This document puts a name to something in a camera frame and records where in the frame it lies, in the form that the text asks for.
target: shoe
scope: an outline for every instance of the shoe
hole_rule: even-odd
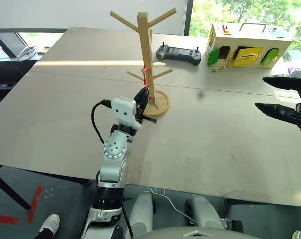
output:
[[[49,229],[53,236],[55,235],[57,229],[59,228],[60,217],[57,214],[50,215],[42,224],[39,232],[43,231],[45,228]]]
[[[292,235],[292,239],[301,239],[301,231],[296,230]]]

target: red floor marking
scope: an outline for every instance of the red floor marking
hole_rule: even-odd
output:
[[[33,220],[35,209],[37,207],[37,198],[41,195],[42,189],[43,189],[42,186],[37,186],[37,189],[36,189],[32,204],[31,204],[32,208],[29,210],[29,212],[27,214],[27,219],[28,219],[29,223],[31,223]]]
[[[20,218],[9,217],[9,216],[1,216],[0,215],[0,223],[6,224],[17,224]]]

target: wall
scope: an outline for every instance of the wall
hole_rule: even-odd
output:
[[[114,11],[137,25],[140,11],[149,20],[176,8],[177,13],[152,27],[154,33],[182,35],[187,0],[0,0],[1,28],[69,28],[131,30],[109,15]]]

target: floor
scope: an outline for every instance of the floor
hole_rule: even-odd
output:
[[[77,183],[55,179],[36,173],[2,167],[2,177],[27,202],[31,203],[38,186],[43,190],[31,222],[28,211],[13,201],[0,189],[0,215],[20,218],[17,224],[0,223],[0,239],[32,239],[48,215],[59,214],[61,223],[55,239],[78,239],[86,217],[87,208],[94,200],[95,184],[85,187]],[[128,185],[124,196],[133,198],[125,202],[128,214],[137,196],[147,187]],[[175,206],[183,211],[190,194],[167,191]],[[169,202],[155,196],[157,213],[154,228],[185,226],[182,215],[173,210]],[[226,205],[223,198],[206,196],[221,217],[242,220],[244,232],[264,239],[289,239],[294,230],[301,230],[301,207],[282,205]]]

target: wooden toy box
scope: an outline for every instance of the wooden toy box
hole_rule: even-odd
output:
[[[279,26],[262,23],[214,23],[206,48],[213,68],[272,68],[291,39]]]

